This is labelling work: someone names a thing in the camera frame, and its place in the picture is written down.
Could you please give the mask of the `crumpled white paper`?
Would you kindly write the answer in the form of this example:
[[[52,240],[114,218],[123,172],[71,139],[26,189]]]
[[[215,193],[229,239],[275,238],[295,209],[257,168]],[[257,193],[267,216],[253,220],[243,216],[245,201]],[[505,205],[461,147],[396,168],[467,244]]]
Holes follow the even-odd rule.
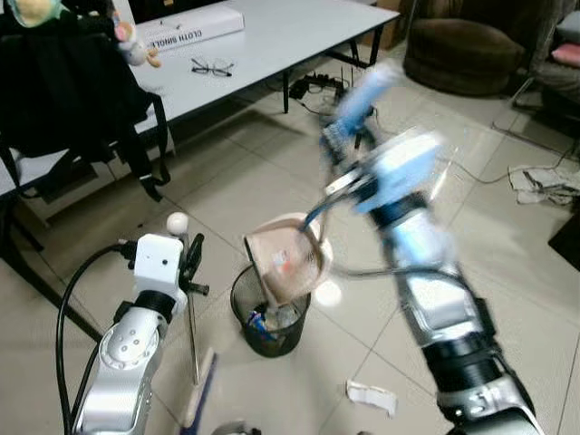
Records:
[[[372,407],[388,418],[394,418],[397,415],[398,398],[392,391],[353,380],[345,382],[344,388],[348,401]]]

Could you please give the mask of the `green plush toy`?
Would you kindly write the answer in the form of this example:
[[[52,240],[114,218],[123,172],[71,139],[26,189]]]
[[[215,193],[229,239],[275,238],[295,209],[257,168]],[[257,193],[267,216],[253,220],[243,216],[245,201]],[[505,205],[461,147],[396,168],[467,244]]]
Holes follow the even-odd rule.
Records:
[[[70,13],[63,0],[4,0],[5,15],[24,28],[34,28]]]

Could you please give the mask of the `crumpled grey cloth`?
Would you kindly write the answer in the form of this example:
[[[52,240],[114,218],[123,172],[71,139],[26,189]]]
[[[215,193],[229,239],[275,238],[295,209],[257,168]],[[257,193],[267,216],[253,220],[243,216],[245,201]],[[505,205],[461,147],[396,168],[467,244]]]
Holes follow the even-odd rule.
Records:
[[[521,206],[547,202],[569,206],[580,196],[579,174],[542,166],[510,167],[508,179]]]

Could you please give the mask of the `beige dustpan with blue handle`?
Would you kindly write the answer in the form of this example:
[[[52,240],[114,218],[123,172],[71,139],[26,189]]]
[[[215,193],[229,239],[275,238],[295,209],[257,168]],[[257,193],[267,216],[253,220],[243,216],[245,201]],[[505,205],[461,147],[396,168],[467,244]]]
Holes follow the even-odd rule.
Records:
[[[376,112],[376,102],[401,76],[401,63],[397,61],[382,61],[370,66],[351,83],[342,99],[333,98],[330,109],[322,115],[322,128],[332,121],[369,123]],[[316,148],[322,153],[326,187],[328,163],[324,161],[321,132]],[[351,186],[330,196],[324,194],[323,187],[322,198],[310,211],[279,215],[245,235],[250,265],[261,278],[266,299],[272,305],[293,302],[327,281],[334,262],[327,240],[328,215],[337,203],[351,198],[361,183],[358,178]]]

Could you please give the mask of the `white table with black legs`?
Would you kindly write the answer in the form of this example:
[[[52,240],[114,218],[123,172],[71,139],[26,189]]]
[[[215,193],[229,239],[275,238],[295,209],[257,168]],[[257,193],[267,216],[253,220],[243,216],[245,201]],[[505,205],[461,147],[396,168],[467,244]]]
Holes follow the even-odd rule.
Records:
[[[286,74],[299,63],[328,55],[334,47],[359,40],[365,34],[381,36],[398,12],[356,0],[225,0],[245,17],[243,32],[224,34],[159,54],[161,66],[133,66],[137,83],[159,92],[170,125],[207,105]],[[224,59],[236,63],[228,78],[190,71],[191,58]],[[50,303],[61,301],[54,287],[36,273],[3,226],[8,210],[22,191],[33,189],[71,159],[63,152],[17,159],[15,181],[0,163],[0,272],[13,272]]]

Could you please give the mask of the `black floor mat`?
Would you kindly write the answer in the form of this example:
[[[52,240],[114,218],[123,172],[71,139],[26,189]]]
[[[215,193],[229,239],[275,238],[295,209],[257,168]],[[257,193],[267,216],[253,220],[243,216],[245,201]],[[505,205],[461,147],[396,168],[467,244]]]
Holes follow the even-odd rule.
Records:
[[[547,243],[570,266],[580,272],[580,225],[576,216],[569,217]]]

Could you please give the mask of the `long white printed carton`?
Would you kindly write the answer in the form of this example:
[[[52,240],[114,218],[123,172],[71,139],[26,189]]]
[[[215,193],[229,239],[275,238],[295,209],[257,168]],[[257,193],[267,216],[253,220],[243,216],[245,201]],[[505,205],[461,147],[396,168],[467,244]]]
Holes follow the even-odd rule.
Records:
[[[136,24],[142,44],[159,51],[243,32],[245,17],[228,5],[214,4]]]

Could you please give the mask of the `black mesh waste bin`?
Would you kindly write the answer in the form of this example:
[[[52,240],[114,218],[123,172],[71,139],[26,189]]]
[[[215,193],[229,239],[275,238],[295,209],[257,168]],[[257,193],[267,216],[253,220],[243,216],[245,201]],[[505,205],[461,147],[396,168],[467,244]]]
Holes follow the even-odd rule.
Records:
[[[240,270],[229,291],[229,306],[246,343],[267,359],[285,356],[297,347],[311,302],[307,294],[285,305],[272,305],[253,266]]]

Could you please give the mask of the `small plush toy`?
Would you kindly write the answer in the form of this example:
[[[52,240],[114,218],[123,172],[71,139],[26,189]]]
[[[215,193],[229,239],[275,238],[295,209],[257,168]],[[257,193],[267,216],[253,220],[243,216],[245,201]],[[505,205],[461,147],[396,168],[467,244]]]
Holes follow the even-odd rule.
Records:
[[[159,69],[161,61],[158,58],[158,50],[156,47],[145,46],[134,24],[122,21],[116,14],[113,14],[112,24],[117,49],[129,66],[142,66],[147,63],[153,69]]]

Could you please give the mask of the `black power strip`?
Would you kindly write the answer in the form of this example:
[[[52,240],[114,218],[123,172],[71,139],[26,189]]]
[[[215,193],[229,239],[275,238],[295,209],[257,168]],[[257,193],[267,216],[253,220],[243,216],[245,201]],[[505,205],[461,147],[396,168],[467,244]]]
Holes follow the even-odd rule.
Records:
[[[308,92],[332,90],[336,99],[342,99],[349,90],[348,82],[330,74],[310,73],[295,80],[287,87],[286,95],[290,99],[301,100]]]

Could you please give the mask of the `chair with pink cushion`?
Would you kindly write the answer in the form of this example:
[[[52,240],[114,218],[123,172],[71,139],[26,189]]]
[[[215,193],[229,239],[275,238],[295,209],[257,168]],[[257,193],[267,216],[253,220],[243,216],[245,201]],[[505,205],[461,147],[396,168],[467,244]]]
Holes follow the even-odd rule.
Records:
[[[580,130],[580,0],[539,0],[546,16],[537,28],[525,81],[507,100],[513,111],[576,140]]]

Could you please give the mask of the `broom with white ball end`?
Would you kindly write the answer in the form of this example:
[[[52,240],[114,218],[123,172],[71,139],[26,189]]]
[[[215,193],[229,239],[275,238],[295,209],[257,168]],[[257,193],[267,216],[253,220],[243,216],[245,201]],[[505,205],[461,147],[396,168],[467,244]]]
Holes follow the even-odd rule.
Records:
[[[208,286],[200,285],[194,281],[200,264],[186,264],[187,243],[192,239],[189,237],[189,221],[190,218],[187,214],[174,212],[174,214],[169,215],[166,223],[167,231],[181,240],[185,246],[179,258],[179,290],[189,298],[186,320],[192,378],[190,397],[186,409],[179,419],[179,435],[198,435],[218,362],[218,353],[214,348],[198,344],[198,323],[196,323],[198,315],[195,305],[192,303],[192,295],[208,295]]]

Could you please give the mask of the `brown round pouf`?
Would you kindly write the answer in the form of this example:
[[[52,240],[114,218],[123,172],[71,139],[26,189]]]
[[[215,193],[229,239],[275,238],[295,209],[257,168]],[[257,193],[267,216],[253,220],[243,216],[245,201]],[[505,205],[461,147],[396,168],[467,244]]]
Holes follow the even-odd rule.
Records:
[[[471,98],[504,91],[525,49],[501,30],[461,18],[421,18],[403,57],[410,79],[432,90]]]

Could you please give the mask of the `black backpack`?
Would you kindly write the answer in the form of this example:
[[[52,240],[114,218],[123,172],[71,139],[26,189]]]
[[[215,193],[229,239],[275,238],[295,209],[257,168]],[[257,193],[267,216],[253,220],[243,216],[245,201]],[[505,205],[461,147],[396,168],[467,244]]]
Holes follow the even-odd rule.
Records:
[[[169,169],[153,163],[137,125],[153,117],[156,148],[165,153],[169,121],[161,96],[137,83],[121,57],[113,14],[86,5],[24,28],[5,15],[0,0],[0,163],[15,181],[21,158],[57,152],[86,162],[119,158],[149,198],[162,200]]]

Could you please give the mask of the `black rimmed glasses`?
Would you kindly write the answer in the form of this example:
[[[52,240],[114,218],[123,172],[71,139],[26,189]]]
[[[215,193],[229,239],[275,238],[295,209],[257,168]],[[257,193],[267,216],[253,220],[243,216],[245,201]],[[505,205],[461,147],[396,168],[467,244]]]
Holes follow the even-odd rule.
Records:
[[[233,75],[236,63],[232,61],[224,61],[224,59],[215,59],[210,61],[208,58],[191,58],[191,73],[206,75],[206,76],[220,76],[220,78],[228,78]]]

